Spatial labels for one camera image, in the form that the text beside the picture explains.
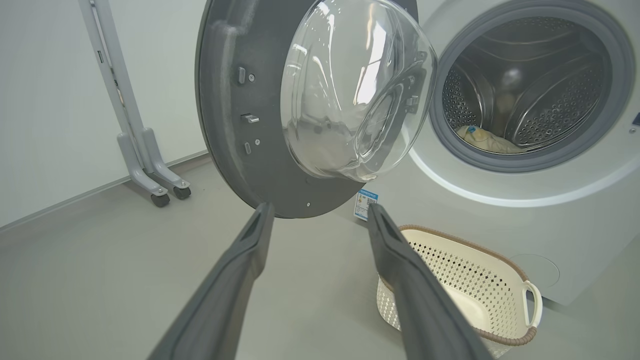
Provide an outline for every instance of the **washing machine door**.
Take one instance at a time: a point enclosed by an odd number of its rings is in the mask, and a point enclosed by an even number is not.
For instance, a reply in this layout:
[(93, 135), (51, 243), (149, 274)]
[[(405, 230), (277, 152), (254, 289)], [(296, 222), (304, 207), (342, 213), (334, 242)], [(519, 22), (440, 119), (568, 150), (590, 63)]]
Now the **washing machine door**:
[(209, 0), (196, 101), (238, 196), (306, 218), (398, 164), (427, 116), (435, 74), (415, 0)]

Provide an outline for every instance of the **white basket handle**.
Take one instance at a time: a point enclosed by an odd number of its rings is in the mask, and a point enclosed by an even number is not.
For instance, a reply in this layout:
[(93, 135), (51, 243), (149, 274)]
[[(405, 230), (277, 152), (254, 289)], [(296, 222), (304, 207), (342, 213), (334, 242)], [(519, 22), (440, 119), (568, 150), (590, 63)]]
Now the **white basket handle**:
[(524, 298), (524, 316), (525, 316), (525, 323), (527, 324), (527, 327), (538, 327), (538, 325), (540, 324), (540, 319), (542, 319), (542, 295), (540, 294), (540, 291), (538, 290), (538, 288), (531, 284), (530, 281), (525, 281), (524, 284), (529, 288), (529, 290), (531, 290), (531, 292), (533, 293), (533, 320), (531, 320), (531, 322), (529, 322), (529, 308), (527, 307), (527, 294), (525, 291), (525, 298)]

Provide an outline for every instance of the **washing machine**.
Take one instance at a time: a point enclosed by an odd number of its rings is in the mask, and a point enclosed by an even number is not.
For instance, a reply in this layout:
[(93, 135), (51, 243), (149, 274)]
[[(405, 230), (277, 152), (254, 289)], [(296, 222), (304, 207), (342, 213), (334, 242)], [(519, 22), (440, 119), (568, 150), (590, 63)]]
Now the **washing machine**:
[(636, 0), (209, 1), (205, 142), (253, 207), (313, 217), (364, 186), (397, 224), (500, 252), (569, 304), (640, 233), (639, 14)]

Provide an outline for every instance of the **plastic basket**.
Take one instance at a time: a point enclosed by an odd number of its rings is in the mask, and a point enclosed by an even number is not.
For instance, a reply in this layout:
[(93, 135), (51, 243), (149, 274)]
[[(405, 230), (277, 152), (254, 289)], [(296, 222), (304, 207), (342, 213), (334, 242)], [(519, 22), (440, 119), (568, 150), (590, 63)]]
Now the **plastic basket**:
[[(480, 335), (494, 358), (536, 335), (542, 317), (542, 296), (508, 258), (465, 240), (415, 225), (400, 227), (458, 309)], [(534, 295), (529, 319), (527, 290)], [(378, 311), (400, 330), (394, 294), (378, 280)]]

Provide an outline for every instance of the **stainless steel drum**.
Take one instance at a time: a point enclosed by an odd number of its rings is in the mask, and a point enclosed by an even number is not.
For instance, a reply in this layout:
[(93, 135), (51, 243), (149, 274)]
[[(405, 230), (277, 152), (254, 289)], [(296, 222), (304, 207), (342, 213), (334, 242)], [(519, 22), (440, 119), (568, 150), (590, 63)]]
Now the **stainless steel drum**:
[(566, 138), (603, 96), (606, 53), (588, 29), (553, 17), (509, 21), (475, 39), (445, 81), (449, 126), (479, 126), (526, 151)]

